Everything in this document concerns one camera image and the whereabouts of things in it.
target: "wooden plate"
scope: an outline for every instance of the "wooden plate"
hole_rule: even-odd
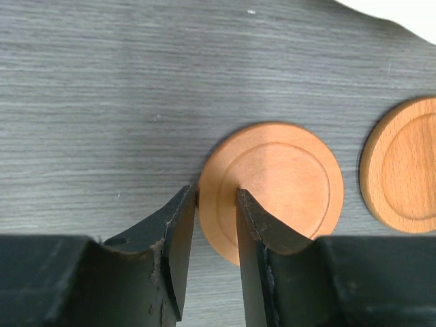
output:
[[[236,188],[301,234],[330,234],[343,204],[343,179],[329,148],[305,129],[263,123],[226,140],[206,163],[199,184],[204,235],[225,259],[239,264]]]
[[[360,188],[390,227],[436,229],[436,98],[407,102],[380,121],[362,154]]]

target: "table surface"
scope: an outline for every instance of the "table surface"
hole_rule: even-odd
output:
[[[436,46],[333,0],[3,0],[0,232],[119,233],[195,180],[212,149],[288,121],[337,156],[335,234],[396,234],[358,189],[362,146],[436,91]],[[239,269],[195,226],[184,321],[244,326]]]

